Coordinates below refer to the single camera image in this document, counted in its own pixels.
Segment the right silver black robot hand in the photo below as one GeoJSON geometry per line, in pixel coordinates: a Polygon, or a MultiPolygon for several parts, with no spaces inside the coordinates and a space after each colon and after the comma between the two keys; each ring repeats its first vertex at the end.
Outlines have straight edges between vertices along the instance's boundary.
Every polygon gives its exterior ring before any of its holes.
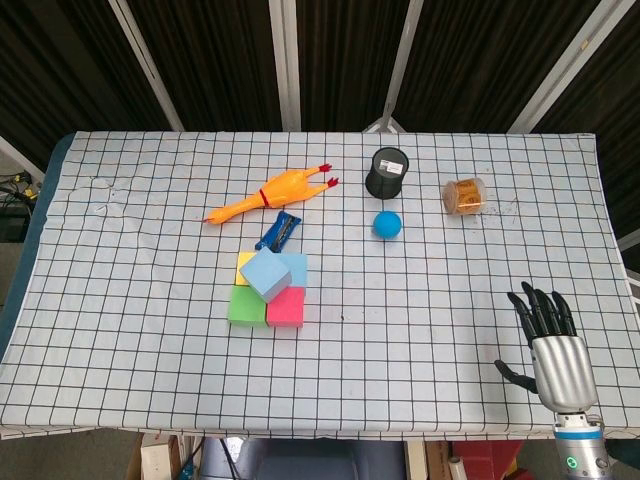
{"type": "Polygon", "coordinates": [[[568,303],[556,291],[546,294],[527,282],[521,286],[528,300],[513,292],[508,299],[519,316],[534,375],[518,374],[499,359],[494,365],[506,381],[538,395],[557,414],[589,410],[598,402],[595,378],[568,303]]]}

